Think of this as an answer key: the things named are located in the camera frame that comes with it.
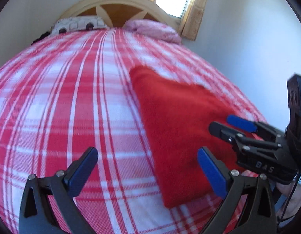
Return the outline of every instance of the wooden headboard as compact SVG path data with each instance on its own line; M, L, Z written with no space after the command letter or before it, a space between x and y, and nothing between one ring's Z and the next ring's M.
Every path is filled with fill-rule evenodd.
M109 27L122 27L129 19L150 19L178 29L176 21L151 0L83 0L60 17L98 15Z

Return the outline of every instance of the person's hand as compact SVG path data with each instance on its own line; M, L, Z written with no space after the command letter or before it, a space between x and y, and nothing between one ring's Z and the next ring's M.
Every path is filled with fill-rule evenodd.
M276 187L277 189L283 194L285 195L286 197L289 197L292 189L293 189L293 186L294 186L294 182L292 182L290 185L282 185L282 184L279 184L277 183L276 184ZM285 204L281 207L281 209L276 212L276 217L277 218L280 218L281 215L283 214L283 211L284 211L284 207L285 207ZM283 217L283 220L284 219L287 219L287 218L290 218L292 216L294 216L299 208L301 207L301 186L298 184L292 197L291 197L291 200L288 204L288 207L286 209L286 212L284 214L284 217Z

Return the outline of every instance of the bedsheet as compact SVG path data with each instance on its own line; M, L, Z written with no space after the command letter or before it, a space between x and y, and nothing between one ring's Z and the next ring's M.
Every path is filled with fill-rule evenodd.
M201 84L241 117L265 121L235 85L184 46L117 28L48 37L0 69L0 217L13 233L28 175L52 176L88 146L98 149L98 164L74 201L97 233L201 230L221 200L210 193L164 207L129 78L140 64Z

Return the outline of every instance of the wall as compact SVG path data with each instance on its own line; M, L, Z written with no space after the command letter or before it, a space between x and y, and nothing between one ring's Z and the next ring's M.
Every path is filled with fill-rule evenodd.
M0 13L0 67L81 0L9 0Z
M289 122L286 81L301 74L301 24L285 0L208 0L192 51L209 61L272 125Z

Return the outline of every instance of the red and white plaid bedspread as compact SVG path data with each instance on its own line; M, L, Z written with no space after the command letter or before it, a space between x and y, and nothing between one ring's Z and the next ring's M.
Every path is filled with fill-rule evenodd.
M198 233L210 218L220 203L214 194L171 210L162 203L128 74L138 64L202 84L240 116L264 120L183 46L122 29L44 39L0 69L0 217L13 233L28 175L52 176L88 146L98 149L98 164L75 203L97 233Z

